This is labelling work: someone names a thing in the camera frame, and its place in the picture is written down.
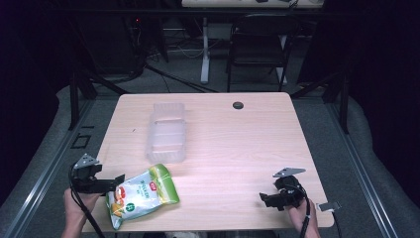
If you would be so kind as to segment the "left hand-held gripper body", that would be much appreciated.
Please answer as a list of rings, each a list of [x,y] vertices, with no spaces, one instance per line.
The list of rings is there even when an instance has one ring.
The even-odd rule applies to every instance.
[[[79,193],[105,193],[110,181],[95,176],[101,171],[99,160],[84,154],[70,167],[70,184]]]

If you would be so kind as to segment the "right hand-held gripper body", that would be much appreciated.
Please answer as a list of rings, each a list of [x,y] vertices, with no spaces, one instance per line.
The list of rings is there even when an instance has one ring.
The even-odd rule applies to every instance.
[[[298,207],[300,205],[300,201],[306,196],[306,191],[295,175],[304,172],[305,169],[284,168],[273,175],[276,178],[274,186],[280,196],[280,199],[275,202],[283,203],[284,208],[286,206]]]

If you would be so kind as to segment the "green and white snack bag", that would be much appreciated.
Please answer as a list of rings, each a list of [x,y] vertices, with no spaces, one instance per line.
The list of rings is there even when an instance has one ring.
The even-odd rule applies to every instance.
[[[106,193],[106,204],[114,230],[118,230],[126,220],[148,215],[161,206],[179,202],[171,174],[163,164],[151,166]]]

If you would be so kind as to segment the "person's right hand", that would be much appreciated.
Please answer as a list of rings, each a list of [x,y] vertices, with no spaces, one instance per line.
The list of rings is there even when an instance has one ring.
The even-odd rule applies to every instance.
[[[301,231],[304,219],[306,217],[307,208],[310,208],[310,218],[308,222],[307,232],[317,231],[318,221],[316,216],[316,210],[314,208],[314,203],[311,199],[303,199],[298,207],[288,206],[286,208],[286,211],[289,215],[290,221],[293,224],[293,227],[297,231]]]

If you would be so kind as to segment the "person's left hand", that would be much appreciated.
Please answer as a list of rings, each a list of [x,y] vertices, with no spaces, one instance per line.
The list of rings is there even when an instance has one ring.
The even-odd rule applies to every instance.
[[[93,210],[99,196],[99,193],[81,193],[79,195],[81,201],[89,211]],[[70,228],[83,227],[87,218],[80,205],[76,202],[76,195],[70,188],[64,192],[63,200],[65,208],[65,225]]]

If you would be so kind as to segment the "black tape square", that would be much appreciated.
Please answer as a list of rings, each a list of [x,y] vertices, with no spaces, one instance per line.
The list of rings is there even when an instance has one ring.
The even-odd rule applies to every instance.
[[[78,133],[73,140],[70,148],[71,149],[85,149],[89,142],[90,142],[91,136],[90,135],[84,135]]]

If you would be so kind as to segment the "clear plastic container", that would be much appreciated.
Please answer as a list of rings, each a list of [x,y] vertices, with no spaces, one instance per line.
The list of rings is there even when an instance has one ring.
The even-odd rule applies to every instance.
[[[186,122],[183,103],[155,103],[150,117],[146,157],[153,164],[181,163],[185,159]]]

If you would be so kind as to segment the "black metal stand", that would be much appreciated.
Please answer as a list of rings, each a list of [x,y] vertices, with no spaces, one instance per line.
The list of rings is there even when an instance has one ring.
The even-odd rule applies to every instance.
[[[325,78],[317,82],[312,82],[305,86],[303,89],[292,93],[290,97],[292,99],[303,97],[321,85],[326,85],[326,89],[321,96],[324,103],[334,103],[337,97],[340,97],[338,121],[341,129],[346,134],[348,134],[348,103],[350,81],[348,79],[348,75],[345,72],[334,72]]]
[[[85,68],[77,68],[69,78],[71,111],[69,130],[73,130],[75,128],[80,117],[78,93],[81,92],[82,95],[88,100],[94,100],[97,97],[98,92],[93,86],[94,82],[105,86],[106,88],[119,95],[128,93],[127,90],[122,89],[121,87],[115,85],[111,81],[106,80],[104,77],[94,73],[91,70]]]

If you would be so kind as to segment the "dark computer tower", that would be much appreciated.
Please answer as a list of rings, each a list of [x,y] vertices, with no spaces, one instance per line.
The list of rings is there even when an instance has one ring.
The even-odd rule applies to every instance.
[[[86,15],[77,18],[85,44],[101,74],[127,74],[140,71],[133,41],[123,17]]]

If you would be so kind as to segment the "black folding chair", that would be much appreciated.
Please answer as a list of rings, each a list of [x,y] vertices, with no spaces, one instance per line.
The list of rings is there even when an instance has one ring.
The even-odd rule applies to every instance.
[[[233,66],[281,68],[277,80],[278,90],[281,90],[292,42],[300,30],[300,21],[288,15],[250,14],[236,19],[230,31],[227,91],[231,91],[233,84]]]

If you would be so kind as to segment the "white desk with legs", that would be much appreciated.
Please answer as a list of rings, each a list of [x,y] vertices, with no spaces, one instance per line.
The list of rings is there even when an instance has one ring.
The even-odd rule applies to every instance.
[[[182,7],[186,8],[233,8],[236,9],[267,9],[267,10],[294,10],[294,9],[320,9],[325,0],[181,0]],[[201,66],[201,83],[209,82],[210,53],[208,38],[208,21],[203,17],[203,57]]]

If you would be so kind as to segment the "aluminium floor rail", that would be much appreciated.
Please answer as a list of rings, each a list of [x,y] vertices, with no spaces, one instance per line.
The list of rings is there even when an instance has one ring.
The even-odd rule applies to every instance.
[[[382,238],[399,238],[389,216],[383,206],[381,199],[378,196],[376,189],[374,188],[371,179],[366,171],[366,168],[361,160],[358,150],[353,143],[353,140],[349,134],[346,134],[339,122],[339,112],[334,104],[327,103],[326,108],[330,117],[333,120],[333,124],[340,135],[341,140],[345,144],[345,147],[349,154],[349,163],[355,174],[356,179],[362,189],[364,197],[367,201],[369,210],[373,215],[375,222],[379,228]]]
[[[0,238],[23,237],[64,161],[66,150],[93,105],[93,100],[82,103],[79,119],[69,130],[70,105],[60,104],[38,150],[0,207]]]

